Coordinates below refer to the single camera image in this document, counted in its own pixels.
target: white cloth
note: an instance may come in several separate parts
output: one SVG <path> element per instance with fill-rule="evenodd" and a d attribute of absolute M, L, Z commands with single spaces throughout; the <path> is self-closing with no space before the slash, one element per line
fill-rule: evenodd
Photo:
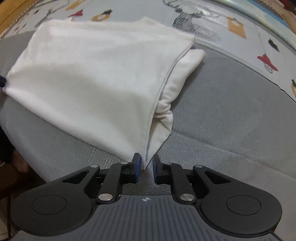
<path fill-rule="evenodd" d="M 171 133 L 170 103 L 205 53 L 194 35 L 135 23 L 43 23 L 4 91 L 65 132 L 145 168 Z"/>

